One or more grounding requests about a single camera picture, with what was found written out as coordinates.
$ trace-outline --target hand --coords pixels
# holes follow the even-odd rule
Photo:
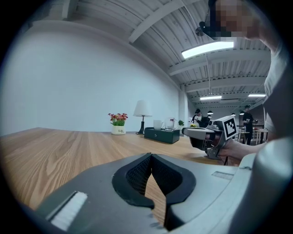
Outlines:
[[[239,150],[239,147],[241,146],[241,143],[238,141],[234,141],[232,139],[229,139],[223,148],[220,149],[219,156],[220,157],[233,157],[233,158],[243,158],[244,155],[241,155],[241,150]]]

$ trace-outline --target man in black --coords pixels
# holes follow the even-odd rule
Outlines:
[[[250,114],[250,105],[245,106],[245,113],[243,115],[243,124],[246,126],[246,131],[249,132],[245,135],[247,138],[247,144],[250,145],[250,141],[252,138],[252,123],[255,123],[252,115]]]

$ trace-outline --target ceiling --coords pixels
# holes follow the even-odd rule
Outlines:
[[[207,53],[207,59],[183,58],[183,50],[212,41],[195,34],[207,10],[207,0],[54,0],[32,19],[75,21],[119,37],[184,86],[195,107],[236,111],[258,105],[260,98],[247,96],[265,92],[271,54],[261,41],[236,38],[233,49]],[[200,101],[209,93],[208,67],[211,93],[225,101]]]

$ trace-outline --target potted plant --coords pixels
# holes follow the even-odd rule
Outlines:
[[[126,133],[125,131],[125,121],[127,120],[127,114],[108,114],[111,117],[111,124],[112,126],[112,131],[111,133],[113,135],[124,135]]]
[[[182,130],[184,127],[184,122],[182,120],[178,121],[179,129]]]

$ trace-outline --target ceiling beam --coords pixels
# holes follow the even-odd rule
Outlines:
[[[241,99],[241,98],[248,98],[248,95],[250,93],[230,93],[230,94],[213,94],[211,96],[222,96],[222,99]],[[256,100],[258,99],[259,97],[249,97],[248,99],[249,100]],[[194,98],[191,98],[191,101],[192,102],[197,102],[197,101],[201,101],[201,97],[194,97]]]
[[[78,0],[64,0],[62,8],[62,19],[67,20],[72,16],[72,13],[76,10]]]
[[[211,80],[211,88],[224,88],[233,86],[260,86],[266,80],[266,77],[237,77],[237,78],[225,78],[218,80]],[[196,84],[191,84],[185,87],[187,93],[208,90],[209,82],[201,82]]]
[[[215,107],[220,107],[220,108],[237,108],[237,107],[244,107],[246,105],[252,105],[254,102],[237,102],[237,103],[231,103],[231,104],[222,104],[219,102],[216,103],[203,103],[203,104],[195,104],[195,108],[215,108]]]
[[[147,29],[149,29],[152,25],[154,25],[159,20],[163,19],[165,16],[169,15],[173,11],[181,8],[184,4],[192,4],[200,0],[184,0],[184,3],[180,0],[173,0],[164,6],[157,9],[153,12],[148,18],[146,18],[140,25],[131,33],[128,38],[129,42],[133,43],[136,39],[143,34]]]
[[[258,102],[256,102],[255,104],[253,104],[250,109],[252,110],[253,108],[256,108],[257,106],[260,106],[264,103],[264,99],[259,100]]]
[[[226,50],[207,53],[209,64],[217,64],[221,62],[239,61],[239,60],[255,60],[255,61],[271,61],[271,52],[268,50]],[[206,65],[205,54],[193,57],[182,63],[174,65],[168,69],[169,75],[175,75],[190,69],[202,67]]]

